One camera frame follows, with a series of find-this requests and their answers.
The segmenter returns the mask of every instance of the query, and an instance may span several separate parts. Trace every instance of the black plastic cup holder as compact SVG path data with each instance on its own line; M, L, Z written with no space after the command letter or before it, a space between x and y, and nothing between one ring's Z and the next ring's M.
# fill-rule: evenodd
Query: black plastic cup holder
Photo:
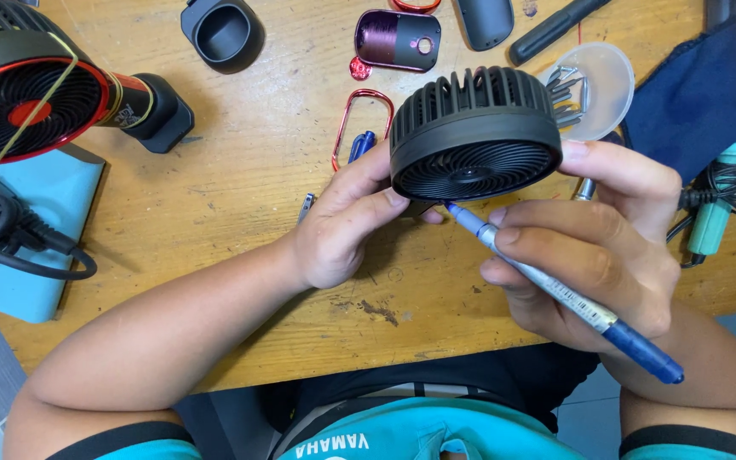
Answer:
M181 30L212 69L234 74L251 66L266 41L260 19L243 0L192 0Z

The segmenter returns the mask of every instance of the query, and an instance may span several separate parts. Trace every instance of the power cord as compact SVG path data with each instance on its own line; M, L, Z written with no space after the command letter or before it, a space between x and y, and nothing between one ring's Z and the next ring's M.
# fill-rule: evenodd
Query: power cord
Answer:
M689 214L680 219L667 233L667 243L684 228L694 223L700 206L708 203L725 201L731 206L731 214L736 214L736 164L712 161L706 169L694 180L690 188L680 193L678 210L688 210ZM680 265L682 268L691 268L703 263L706 256L692 254L690 262Z
M73 256L84 270L62 270L20 259L15 253L22 247L35 252L55 250ZM0 264L40 277L67 281L86 279L98 269L96 261L78 248L76 241L45 224L18 199L5 195L0 195Z

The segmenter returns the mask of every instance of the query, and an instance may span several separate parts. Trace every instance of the wooden desk surface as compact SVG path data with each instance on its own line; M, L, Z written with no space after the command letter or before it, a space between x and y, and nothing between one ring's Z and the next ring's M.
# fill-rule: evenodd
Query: wooden desk surface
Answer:
M508 46L566 0L513 0L516 28L487 52L465 45L454 2L427 74L348 73L353 29L383 0L248 0L266 27L261 56L236 75L211 71L180 30L185 0L60 0L41 12L99 65L167 78L191 105L194 131L168 155L145 151L117 130L91 129L77 144L109 162L83 236L100 269L68 285L55 321L27 324L0 313L0 328L27 372L100 312L179 275L260 246L295 224L302 198L331 178L334 137L348 94L378 89L398 105L454 69L506 66ZM584 42L605 41L631 59L637 78L702 29L703 0L614 0L581 25ZM571 31L523 69L537 73L578 44ZM379 131L387 111L359 100L344 138ZM576 180L555 174L514 194L478 202L482 213L516 200L569 197ZM489 252L453 223L396 222L371 241L361 270L332 290L297 299L226 357L200 390L310 377L534 344L509 317L500 289L478 265ZM736 312L736 217L721 247L684 272L678 296L714 314Z

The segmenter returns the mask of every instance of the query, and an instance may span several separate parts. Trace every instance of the screwdriver handle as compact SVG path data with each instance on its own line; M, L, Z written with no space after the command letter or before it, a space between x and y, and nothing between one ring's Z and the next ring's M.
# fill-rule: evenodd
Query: screwdriver handle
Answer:
M609 0L572 0L567 6L556 11L533 30L516 40L510 46L510 62L514 66L521 66L555 40L561 38L572 26L607 3Z

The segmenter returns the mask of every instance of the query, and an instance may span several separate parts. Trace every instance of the clear plastic bowl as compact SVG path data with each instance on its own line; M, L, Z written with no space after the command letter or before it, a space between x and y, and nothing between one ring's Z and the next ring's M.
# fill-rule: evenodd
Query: clear plastic bowl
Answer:
M581 122L561 133L564 139L595 141L606 136L623 120L635 93L635 73L620 49L608 43L583 43L538 74L547 79L558 66L577 67L589 84L589 106ZM571 102L581 103L581 84L570 88Z

